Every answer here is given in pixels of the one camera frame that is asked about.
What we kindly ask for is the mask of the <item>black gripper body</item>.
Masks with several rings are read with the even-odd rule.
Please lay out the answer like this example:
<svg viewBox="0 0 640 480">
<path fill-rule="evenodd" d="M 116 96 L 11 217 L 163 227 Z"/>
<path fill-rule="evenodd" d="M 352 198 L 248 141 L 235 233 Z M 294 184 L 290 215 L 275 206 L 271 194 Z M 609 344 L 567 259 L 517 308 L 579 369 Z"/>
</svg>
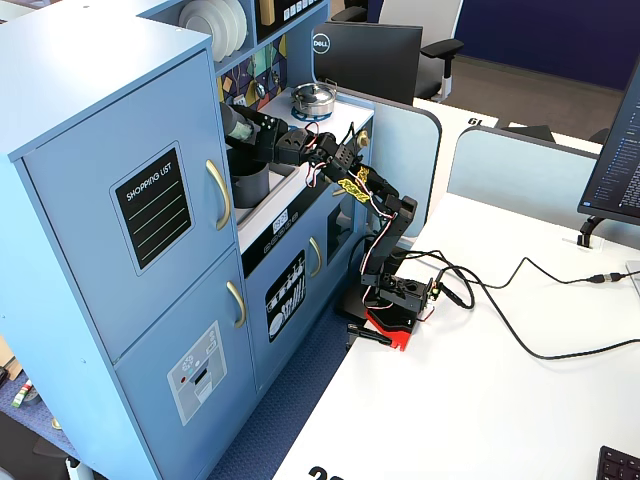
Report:
<svg viewBox="0 0 640 480">
<path fill-rule="evenodd" d="M 281 119 L 259 113 L 260 130 L 253 146 L 253 159 L 262 163 L 302 165 L 308 161 L 317 134 L 306 128 L 290 130 Z"/>
</svg>

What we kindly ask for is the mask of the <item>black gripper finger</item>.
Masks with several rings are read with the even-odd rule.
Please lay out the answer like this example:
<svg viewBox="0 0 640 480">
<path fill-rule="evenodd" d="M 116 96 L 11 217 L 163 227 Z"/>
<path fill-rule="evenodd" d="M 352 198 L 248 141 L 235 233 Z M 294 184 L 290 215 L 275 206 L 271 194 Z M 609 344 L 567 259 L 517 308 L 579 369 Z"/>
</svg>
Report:
<svg viewBox="0 0 640 480">
<path fill-rule="evenodd" d="M 254 144 L 250 144 L 231 136 L 225 137 L 225 143 L 239 150 L 245 157 L 253 161 L 272 161 L 273 160 L 273 142 L 268 137 L 258 137 Z"/>
<path fill-rule="evenodd" d="M 258 125 L 259 127 L 262 126 L 263 117 L 258 111 L 243 105 L 233 105 L 232 109 L 237 114 L 241 115 L 244 118 L 246 123 L 252 122 L 253 124 Z"/>
</svg>

